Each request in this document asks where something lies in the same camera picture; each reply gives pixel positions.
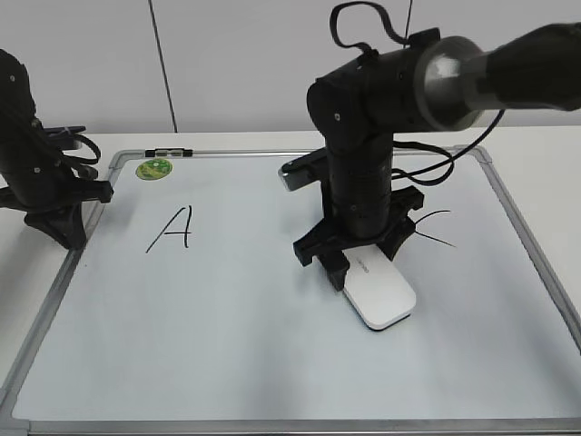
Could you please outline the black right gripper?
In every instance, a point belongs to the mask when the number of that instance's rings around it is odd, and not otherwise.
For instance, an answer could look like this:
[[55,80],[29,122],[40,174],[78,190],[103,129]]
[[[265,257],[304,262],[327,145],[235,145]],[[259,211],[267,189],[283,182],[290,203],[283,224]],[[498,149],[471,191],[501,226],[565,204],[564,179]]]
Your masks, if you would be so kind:
[[308,233],[293,243],[293,250],[302,266],[319,262],[336,291],[345,286],[350,262],[342,250],[376,244],[393,261],[402,244],[416,231],[415,222],[408,217],[424,205],[424,194],[414,186],[393,191],[387,213],[387,223],[369,237],[354,236],[336,217],[324,217]]

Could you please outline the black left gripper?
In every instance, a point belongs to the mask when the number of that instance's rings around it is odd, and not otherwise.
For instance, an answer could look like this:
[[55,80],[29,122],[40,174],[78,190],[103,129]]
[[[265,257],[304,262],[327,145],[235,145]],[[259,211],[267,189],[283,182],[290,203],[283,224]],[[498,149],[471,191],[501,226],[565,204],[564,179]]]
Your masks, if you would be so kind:
[[1,207],[26,213],[25,223],[50,236],[66,250],[80,250],[87,241],[82,203],[109,203],[107,181],[85,179],[14,179],[1,189]]

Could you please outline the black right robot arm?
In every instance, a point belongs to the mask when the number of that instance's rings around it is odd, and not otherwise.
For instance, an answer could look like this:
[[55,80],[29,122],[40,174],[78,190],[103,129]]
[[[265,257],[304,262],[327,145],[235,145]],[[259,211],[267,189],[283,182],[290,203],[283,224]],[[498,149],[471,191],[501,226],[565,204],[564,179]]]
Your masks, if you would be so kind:
[[575,111],[579,79],[576,23],[540,27],[490,52],[435,28],[391,53],[364,46],[307,92],[324,146],[281,167],[289,190],[321,189],[322,220],[293,244],[299,262],[318,260],[341,290],[348,249],[375,245],[390,260],[415,232],[409,213],[424,196],[421,182],[391,186],[396,134],[462,131],[486,110]]

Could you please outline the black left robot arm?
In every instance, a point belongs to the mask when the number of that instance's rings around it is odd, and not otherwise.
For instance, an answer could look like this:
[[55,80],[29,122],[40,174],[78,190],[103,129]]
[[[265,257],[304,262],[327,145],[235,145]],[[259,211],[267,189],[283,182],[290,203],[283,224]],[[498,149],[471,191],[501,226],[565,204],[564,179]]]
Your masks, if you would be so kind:
[[67,250],[87,241],[82,206],[109,203],[113,187],[98,179],[101,150],[84,126],[45,128],[36,116],[27,69],[1,52],[1,206]]

